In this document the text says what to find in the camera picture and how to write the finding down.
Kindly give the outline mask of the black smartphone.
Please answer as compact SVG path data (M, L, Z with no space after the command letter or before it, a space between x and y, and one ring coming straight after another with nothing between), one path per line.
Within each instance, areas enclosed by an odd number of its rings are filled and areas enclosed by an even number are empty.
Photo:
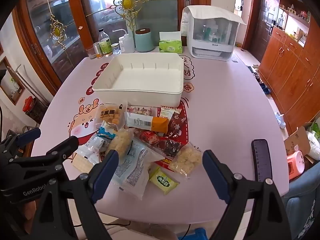
M272 179L272 164L266 139L254 139L251 142L253 153L255 180Z

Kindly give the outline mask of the red snack bag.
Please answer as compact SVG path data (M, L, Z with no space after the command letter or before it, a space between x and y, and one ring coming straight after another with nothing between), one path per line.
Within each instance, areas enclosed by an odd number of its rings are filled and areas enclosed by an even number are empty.
M158 134L153 131L147 131L147 130L138 131L138 133L136 134L136 137L139 140L146 142L149 145L156 145L160 141Z

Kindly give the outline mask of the glass bottle green label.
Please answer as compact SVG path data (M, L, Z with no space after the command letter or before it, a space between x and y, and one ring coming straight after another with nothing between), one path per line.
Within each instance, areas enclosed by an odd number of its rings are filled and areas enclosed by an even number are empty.
M105 57L110 56L112 54L111 40L109 35L104 32L103 28L99 29L98 41L103 55Z

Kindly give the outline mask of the white plastic storage bin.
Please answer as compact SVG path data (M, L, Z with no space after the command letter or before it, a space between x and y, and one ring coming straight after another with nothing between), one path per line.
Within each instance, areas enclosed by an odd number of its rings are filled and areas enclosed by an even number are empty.
M92 86L102 102L178 107L184 62L176 53L130 53L115 56Z

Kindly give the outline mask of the pink plastic stool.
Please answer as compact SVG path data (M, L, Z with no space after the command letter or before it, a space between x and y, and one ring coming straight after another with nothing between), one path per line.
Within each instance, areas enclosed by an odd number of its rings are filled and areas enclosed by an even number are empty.
M287 156L287 164L289 169L289 180L300 176L305 170L304 157L301 151Z

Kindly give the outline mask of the dark red foil snack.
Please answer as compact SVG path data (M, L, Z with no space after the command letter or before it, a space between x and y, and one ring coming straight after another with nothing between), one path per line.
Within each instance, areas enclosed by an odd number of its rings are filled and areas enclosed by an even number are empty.
M187 117L183 114L182 110L177 120L169 120L168 131L166 137L176 138L182 134L182 128L187 122Z

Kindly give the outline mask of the white grey snack packet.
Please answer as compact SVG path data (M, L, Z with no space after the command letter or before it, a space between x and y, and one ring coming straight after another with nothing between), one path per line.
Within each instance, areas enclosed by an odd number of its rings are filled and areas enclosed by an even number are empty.
M100 163L100 154L107 150L110 142L107 137L95 133L85 144L78 147L76 153L95 165Z

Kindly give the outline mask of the yellow crackers clear bag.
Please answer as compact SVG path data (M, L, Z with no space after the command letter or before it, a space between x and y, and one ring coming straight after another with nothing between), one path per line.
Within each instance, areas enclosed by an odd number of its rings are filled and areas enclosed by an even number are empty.
M95 116L95 128L99 128L103 121L116 131L125 126L125 113L127 111L127 102L105 103L97 108Z

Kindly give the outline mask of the white medicine storage box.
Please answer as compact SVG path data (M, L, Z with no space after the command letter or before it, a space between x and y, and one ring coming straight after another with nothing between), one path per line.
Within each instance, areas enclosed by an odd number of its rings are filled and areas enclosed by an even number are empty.
M192 57L227 61L231 58L242 18L212 5L189 5L183 9L181 35Z

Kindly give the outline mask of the cream Lipo biscuit packet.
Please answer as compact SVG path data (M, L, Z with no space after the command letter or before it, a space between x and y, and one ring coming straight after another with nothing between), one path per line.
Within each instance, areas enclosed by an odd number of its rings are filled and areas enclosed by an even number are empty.
M181 109L172 108L172 107L161 107L159 114L160 118L167 118L168 120L177 120L179 119Z

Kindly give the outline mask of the cardboard box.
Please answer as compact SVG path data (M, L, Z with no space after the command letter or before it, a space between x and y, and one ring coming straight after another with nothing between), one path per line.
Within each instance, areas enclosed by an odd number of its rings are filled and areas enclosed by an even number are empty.
M314 121L300 126L284 140L284 145L287 155L292 155L300 151L311 163L319 161L318 124Z

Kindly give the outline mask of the blue white candy packet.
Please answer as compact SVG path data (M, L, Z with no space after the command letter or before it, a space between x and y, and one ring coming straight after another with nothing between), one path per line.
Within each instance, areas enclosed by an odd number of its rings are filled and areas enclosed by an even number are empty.
M106 121L103 121L99 127L98 136L112 140L116 136L116 131Z

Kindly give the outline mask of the rice puff snack bag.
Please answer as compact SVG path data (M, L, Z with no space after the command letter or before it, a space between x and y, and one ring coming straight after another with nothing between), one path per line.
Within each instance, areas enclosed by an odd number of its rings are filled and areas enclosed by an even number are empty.
M123 159L131 147L133 137L133 129L121 128L116 132L116 136L111 140L107 148L107 152L114 150L118 153L119 159Z

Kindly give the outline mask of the brown paper snack bag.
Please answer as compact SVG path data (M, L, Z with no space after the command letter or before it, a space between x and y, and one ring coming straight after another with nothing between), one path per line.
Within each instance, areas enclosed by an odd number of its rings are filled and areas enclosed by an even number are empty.
M89 173L93 168L93 164L81 155L75 155L72 165L81 173Z

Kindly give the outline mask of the white plastic bottle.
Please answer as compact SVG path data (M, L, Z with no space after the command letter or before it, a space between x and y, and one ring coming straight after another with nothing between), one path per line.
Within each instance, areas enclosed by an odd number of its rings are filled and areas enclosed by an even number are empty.
M119 45L122 53L134 53L135 52L135 43L133 37L131 37L125 29L116 29L112 30L113 33L122 31L123 36L119 37Z

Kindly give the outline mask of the orange white snack bar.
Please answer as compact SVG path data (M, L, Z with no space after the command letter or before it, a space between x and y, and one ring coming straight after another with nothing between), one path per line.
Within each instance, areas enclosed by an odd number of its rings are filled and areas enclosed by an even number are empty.
M125 122L127 127L143 129L147 131L167 133L169 119L156 116L126 113Z

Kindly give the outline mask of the green snack packet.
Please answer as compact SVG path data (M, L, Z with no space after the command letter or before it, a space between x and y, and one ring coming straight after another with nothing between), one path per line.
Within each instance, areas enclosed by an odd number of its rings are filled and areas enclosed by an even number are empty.
M169 177L160 168L153 170L153 172L150 174L149 181L158 187L164 195L167 195L180 184L178 181L175 181Z

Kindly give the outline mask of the blue chair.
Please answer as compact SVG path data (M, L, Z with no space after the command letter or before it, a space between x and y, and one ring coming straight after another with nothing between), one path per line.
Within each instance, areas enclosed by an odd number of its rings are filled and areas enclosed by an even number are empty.
M302 239L319 215L319 163L291 181L282 200L292 239Z

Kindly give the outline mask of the teal canister brown lid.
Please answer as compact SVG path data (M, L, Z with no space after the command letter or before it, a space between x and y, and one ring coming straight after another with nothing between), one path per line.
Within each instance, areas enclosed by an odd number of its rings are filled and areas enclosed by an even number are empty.
M155 48L149 28L137 29L135 31L135 45L136 51L141 53L152 51Z

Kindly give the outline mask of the green tissue box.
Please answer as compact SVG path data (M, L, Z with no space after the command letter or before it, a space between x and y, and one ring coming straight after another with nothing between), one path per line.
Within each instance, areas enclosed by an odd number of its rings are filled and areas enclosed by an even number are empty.
M161 53L181 54L183 52L181 32L159 32L159 51Z

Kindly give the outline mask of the large white blue snack bag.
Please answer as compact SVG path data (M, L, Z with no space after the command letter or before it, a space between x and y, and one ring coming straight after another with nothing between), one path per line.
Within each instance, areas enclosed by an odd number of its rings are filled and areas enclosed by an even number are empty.
M112 183L142 200L149 181L149 168L152 163L162 159L163 155L141 141L133 139L127 155L120 161L112 177Z

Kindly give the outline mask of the wooden cabinet wall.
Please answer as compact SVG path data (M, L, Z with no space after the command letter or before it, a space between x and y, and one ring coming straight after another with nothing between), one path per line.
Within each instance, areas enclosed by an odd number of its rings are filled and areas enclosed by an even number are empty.
M311 0L280 0L284 27L274 27L259 66L289 134L319 115L319 9Z

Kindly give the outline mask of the small glass jar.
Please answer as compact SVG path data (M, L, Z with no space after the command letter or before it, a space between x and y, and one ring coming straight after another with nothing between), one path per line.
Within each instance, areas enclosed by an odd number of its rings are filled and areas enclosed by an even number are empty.
M121 48L120 48L120 45L119 43L113 43L111 44L111 48L112 48L112 53L114 55L118 55L121 53Z

